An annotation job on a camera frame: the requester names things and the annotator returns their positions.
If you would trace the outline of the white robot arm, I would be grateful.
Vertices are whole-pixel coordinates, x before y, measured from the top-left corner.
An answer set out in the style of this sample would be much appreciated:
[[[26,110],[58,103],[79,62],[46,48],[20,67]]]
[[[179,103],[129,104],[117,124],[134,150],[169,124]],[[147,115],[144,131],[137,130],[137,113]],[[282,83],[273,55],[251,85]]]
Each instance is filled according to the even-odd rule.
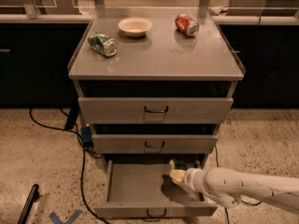
[[[223,207],[234,208],[241,203],[241,196],[247,196],[299,214],[298,178],[256,175],[221,167],[208,171],[200,168],[183,170],[176,160],[169,164],[170,177],[175,184],[203,193]]]

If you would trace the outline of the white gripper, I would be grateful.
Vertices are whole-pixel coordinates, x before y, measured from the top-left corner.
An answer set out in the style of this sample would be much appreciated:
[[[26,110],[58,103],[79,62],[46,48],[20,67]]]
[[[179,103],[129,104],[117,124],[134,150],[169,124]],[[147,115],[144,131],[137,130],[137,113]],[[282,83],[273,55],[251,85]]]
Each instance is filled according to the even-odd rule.
[[[206,172],[202,169],[190,168],[186,172],[177,169],[175,161],[169,162],[171,170],[170,177],[176,185],[184,185],[196,192],[205,192],[205,177]]]

